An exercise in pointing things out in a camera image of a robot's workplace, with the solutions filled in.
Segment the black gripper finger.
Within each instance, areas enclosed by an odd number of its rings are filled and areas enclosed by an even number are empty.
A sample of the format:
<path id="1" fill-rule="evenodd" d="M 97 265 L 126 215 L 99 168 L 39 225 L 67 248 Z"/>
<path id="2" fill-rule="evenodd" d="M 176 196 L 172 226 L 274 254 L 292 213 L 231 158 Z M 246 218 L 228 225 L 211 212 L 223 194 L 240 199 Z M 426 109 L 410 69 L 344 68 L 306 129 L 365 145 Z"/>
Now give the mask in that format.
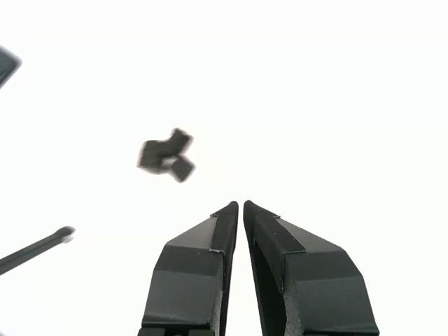
<path id="1" fill-rule="evenodd" d="M 363 275 L 347 252 L 244 203 L 263 335 L 378 335 Z"/>
<path id="2" fill-rule="evenodd" d="M 153 270 L 140 335 L 224 335 L 239 206 L 168 241 Z"/>

